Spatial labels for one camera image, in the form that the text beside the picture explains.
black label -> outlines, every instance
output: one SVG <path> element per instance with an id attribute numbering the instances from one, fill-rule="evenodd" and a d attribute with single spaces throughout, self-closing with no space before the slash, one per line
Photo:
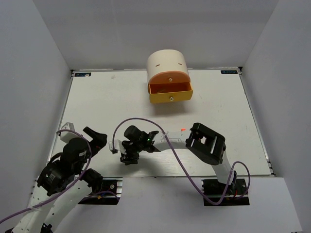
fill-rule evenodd
<path id="1" fill-rule="evenodd" d="M 237 74 L 238 72 L 236 70 L 221 70 L 222 74 Z"/>
<path id="2" fill-rule="evenodd" d="M 85 76 L 91 76 L 91 73 L 75 73 L 75 77 L 85 77 Z"/>

cable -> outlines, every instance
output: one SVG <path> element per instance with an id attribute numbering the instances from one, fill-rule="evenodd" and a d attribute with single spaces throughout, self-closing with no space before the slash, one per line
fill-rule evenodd
<path id="1" fill-rule="evenodd" d="M 238 198 L 236 198 L 236 199 L 240 199 L 240 198 L 242 198 L 245 194 L 247 194 L 248 189 L 249 189 L 249 186 L 250 186 L 250 183 L 251 183 L 251 175 L 250 175 L 250 173 L 249 173 L 249 170 L 248 170 L 247 166 L 246 166 L 244 163 L 242 163 L 242 162 L 240 162 L 240 161 L 235 161 L 235 162 L 233 163 L 233 165 L 232 165 L 232 168 L 231 168 L 231 170 L 230 170 L 229 177 L 228 177 L 228 180 L 227 180 L 227 184 L 225 185 L 224 192 L 223 192 L 222 196 L 220 197 L 219 201 L 218 201 L 218 202 L 213 202 L 212 200 L 210 200 L 207 196 L 205 196 L 205 194 L 200 190 L 200 188 L 194 183 L 193 179 L 191 178 L 191 176 L 189 175 L 189 173 L 188 173 L 187 170 L 185 169 L 184 165 L 183 165 L 182 162 L 180 161 L 180 159 L 179 159 L 179 157 L 178 157 L 178 155 L 177 155 L 177 153 L 176 153 L 174 147 L 172 146 L 172 144 L 171 144 L 169 138 L 166 136 L 166 133 L 165 133 L 164 129 L 163 129 L 160 125 L 158 125 L 157 123 L 155 123 L 155 122 L 153 122 L 153 121 L 151 121 L 151 120 L 145 119 L 145 118 L 133 117 L 133 118 L 129 118 L 129 119 L 126 119 L 126 120 L 122 121 L 122 122 L 116 127 L 116 129 L 115 129 L 115 131 L 113 132 L 113 135 L 112 135 L 112 148 L 113 148 L 113 150 L 115 150 L 115 136 L 116 136 L 116 132 L 117 132 L 118 128 L 119 128 L 123 123 L 125 123 L 125 122 L 127 122 L 127 121 L 129 121 L 129 120 L 143 120 L 143 121 L 147 121 L 147 122 L 150 122 L 150 123 L 156 125 L 156 126 L 162 131 L 162 133 L 163 133 L 163 135 L 164 135 L 164 137 L 165 137 L 167 143 L 169 144 L 169 146 L 170 146 L 170 148 L 171 148 L 173 154 L 175 155 L 175 158 L 176 158 L 177 162 L 178 162 L 179 165 L 181 166 L 181 169 L 183 169 L 185 175 L 187 176 L 187 178 L 189 179 L 189 181 L 190 181 L 190 183 L 193 185 L 193 187 L 198 191 L 198 193 L 199 193 L 208 203 L 210 203 L 210 204 L 212 204 L 212 205 L 219 205 L 219 204 L 223 201 L 223 199 L 225 198 L 225 194 L 226 194 L 226 192 L 227 192 L 227 189 L 228 189 L 228 187 L 229 187 L 229 182 L 230 182 L 232 173 L 233 173 L 233 171 L 234 171 L 233 168 L 234 168 L 235 164 L 242 164 L 242 165 L 246 168 L 246 171 L 247 171 L 247 174 L 248 174 L 248 186 L 247 186 L 245 192 L 244 192 L 241 196 L 239 196 Z"/>
<path id="2" fill-rule="evenodd" d="M 48 200 L 46 200 L 46 201 L 43 201 L 43 202 L 41 202 L 41 203 L 39 203 L 39 204 L 37 204 L 37 205 L 34 205 L 34 206 L 31 207 L 31 208 L 26 208 L 26 209 L 24 209 L 24 210 L 18 211 L 18 212 L 16 212 L 16 213 L 14 213 L 14 214 L 12 214 L 12 215 L 10 215 L 10 216 L 8 216 L 8 217 L 2 219 L 2 220 L 0 221 L 0 224 L 2 224 L 3 222 L 5 222 L 6 220 L 9 220 L 10 218 L 13 218 L 13 217 L 15 217 L 15 216 L 17 216 L 17 215 L 23 214 L 23 213 L 25 213 L 25 212 L 27 212 L 27 211 L 30 211 L 30 210 L 32 210 L 32 208 L 38 208 L 38 207 L 41 207 L 41 206 L 43 206 L 43 205 L 46 205 L 46 204 L 48 204 L 48 203 L 50 203 L 50 202 L 56 200 L 56 199 L 59 198 L 61 195 L 63 195 L 65 192 L 67 192 L 71 187 L 73 187 L 73 186 L 81 179 L 81 177 L 84 175 L 84 173 L 86 172 L 86 170 L 87 170 L 87 168 L 88 168 L 88 166 L 89 166 L 89 164 L 90 164 L 90 162 L 91 162 L 91 158 L 92 158 L 92 150 L 91 150 L 91 146 L 90 146 L 88 140 L 87 140 L 86 138 L 84 138 L 81 134 L 79 134 L 79 133 L 77 133 L 76 131 L 73 131 L 73 130 L 59 130 L 59 131 L 57 131 L 56 133 L 61 133 L 61 132 L 70 132 L 70 133 L 73 133 L 73 134 L 79 136 L 80 138 L 84 139 L 84 140 L 87 142 L 87 147 L 88 147 L 88 150 L 89 150 L 89 152 L 90 152 L 90 157 L 89 157 L 89 159 L 88 159 L 88 162 L 87 162 L 87 164 L 86 164 L 85 169 L 81 172 L 81 174 L 79 175 L 79 177 L 78 177 L 77 179 L 75 179 L 75 180 L 74 180 L 66 189 L 64 189 L 62 192 L 56 194 L 55 196 L 51 197 L 50 199 L 48 199 Z"/>
<path id="3" fill-rule="evenodd" d="M 120 199 L 118 198 L 118 196 L 117 196 L 115 193 L 113 193 L 113 192 L 107 190 L 107 191 L 101 191 L 101 192 L 98 192 L 98 193 L 91 194 L 91 195 L 89 195 L 88 197 L 83 198 L 81 201 L 87 200 L 87 199 L 89 199 L 89 198 L 91 198 L 91 197 L 93 197 L 93 196 L 97 196 L 97 195 L 105 194 L 105 193 L 112 194 L 113 196 L 116 197 L 117 200 L 120 200 Z"/>

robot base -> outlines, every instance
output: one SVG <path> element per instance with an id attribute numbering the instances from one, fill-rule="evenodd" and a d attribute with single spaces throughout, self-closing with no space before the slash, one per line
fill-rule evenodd
<path id="1" fill-rule="evenodd" d="M 204 188 L 204 194 L 211 199 L 212 201 L 218 201 L 221 197 L 225 184 L 219 183 L 217 179 L 206 179 L 202 180 Z M 246 190 L 246 182 L 245 179 L 236 179 L 235 187 L 232 187 L 231 185 L 228 187 L 228 191 L 226 193 L 227 197 L 224 198 L 221 206 L 238 206 L 238 205 L 249 205 L 249 199 L 248 195 L 245 195 L 244 197 L 237 199 L 240 195 L 242 195 Z M 208 203 L 205 199 L 204 200 L 204 206 L 213 206 L 210 203 Z"/>

wall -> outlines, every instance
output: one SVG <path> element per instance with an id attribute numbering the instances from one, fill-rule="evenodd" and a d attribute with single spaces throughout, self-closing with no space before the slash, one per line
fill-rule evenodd
<path id="1" fill-rule="evenodd" d="M 282 0 L 243 68 L 243 82 L 277 175 L 311 232 L 311 2 Z"/>
<path id="2" fill-rule="evenodd" d="M 70 70 L 31 0 L 0 1 L 0 70 L 2 219 L 27 206 L 70 85 Z"/>
<path id="3" fill-rule="evenodd" d="M 278 0 L 34 2 L 71 69 L 123 69 L 162 49 L 192 68 L 242 66 Z"/>

white table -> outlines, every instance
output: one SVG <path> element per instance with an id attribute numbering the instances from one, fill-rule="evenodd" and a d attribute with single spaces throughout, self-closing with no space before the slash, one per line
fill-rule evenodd
<path id="1" fill-rule="evenodd" d="M 231 163 L 243 161 L 252 175 L 270 175 L 239 75 L 221 74 L 219 70 L 190 70 L 189 73 L 194 90 L 192 99 L 165 104 L 149 102 L 144 70 L 92 72 L 90 77 L 74 77 L 62 125 L 71 122 L 80 133 L 89 126 L 107 134 L 111 141 L 115 127 L 130 117 L 153 120 L 166 131 L 189 129 L 193 123 L 200 122 L 226 138 Z M 116 138 L 124 140 L 123 133 L 130 125 L 146 132 L 157 130 L 150 123 L 135 120 L 121 126 Z M 64 145 L 58 138 L 53 154 Z M 177 150 L 177 153 L 190 175 L 215 176 L 211 166 L 190 151 Z M 142 152 L 138 165 L 125 166 L 106 146 L 93 157 L 91 167 L 105 177 L 185 176 L 171 151 Z M 242 166 L 236 166 L 236 171 L 246 175 Z"/>

